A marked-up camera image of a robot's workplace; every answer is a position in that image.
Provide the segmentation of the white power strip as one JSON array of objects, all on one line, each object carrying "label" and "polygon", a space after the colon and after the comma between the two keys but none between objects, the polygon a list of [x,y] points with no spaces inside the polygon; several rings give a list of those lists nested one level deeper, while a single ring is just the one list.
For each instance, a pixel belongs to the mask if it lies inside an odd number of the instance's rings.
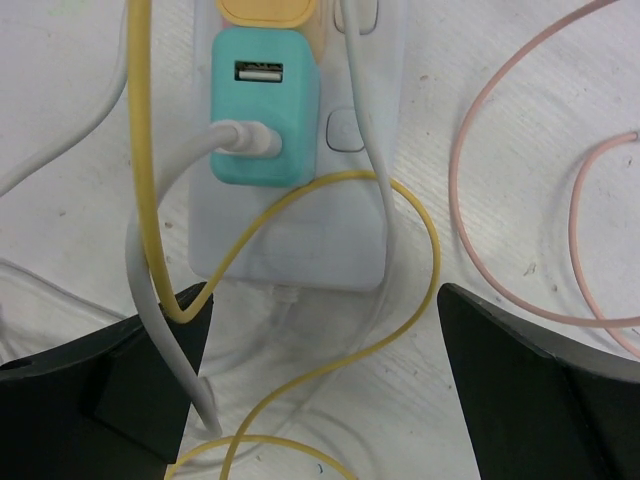
[{"label": "white power strip", "polygon": [[[227,23],[217,1],[194,10],[193,97],[195,126],[211,115],[212,45]],[[226,270],[235,280],[313,288],[368,291],[385,270],[386,219],[380,191],[371,179],[336,180],[337,173],[369,171],[371,163],[358,128],[341,5],[327,1],[326,45],[320,72],[315,177],[297,187],[223,183],[211,170],[211,154],[190,170],[189,262],[211,277],[240,235],[286,194],[304,196],[260,227]],[[329,178],[328,185],[321,179]]]}]

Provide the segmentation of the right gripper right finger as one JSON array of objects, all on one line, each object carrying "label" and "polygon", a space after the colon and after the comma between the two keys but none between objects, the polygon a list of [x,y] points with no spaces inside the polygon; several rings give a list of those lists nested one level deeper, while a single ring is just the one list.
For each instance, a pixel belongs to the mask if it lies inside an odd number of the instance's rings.
[{"label": "right gripper right finger", "polygon": [[437,306],[482,478],[638,478],[638,363],[453,283]]}]

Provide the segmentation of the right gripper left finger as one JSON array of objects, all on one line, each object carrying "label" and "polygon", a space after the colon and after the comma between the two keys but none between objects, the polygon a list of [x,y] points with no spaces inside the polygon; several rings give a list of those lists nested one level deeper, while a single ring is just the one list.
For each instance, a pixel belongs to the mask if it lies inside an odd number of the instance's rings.
[{"label": "right gripper left finger", "polygon": [[161,479],[191,400],[132,316],[1,367],[4,479]]}]

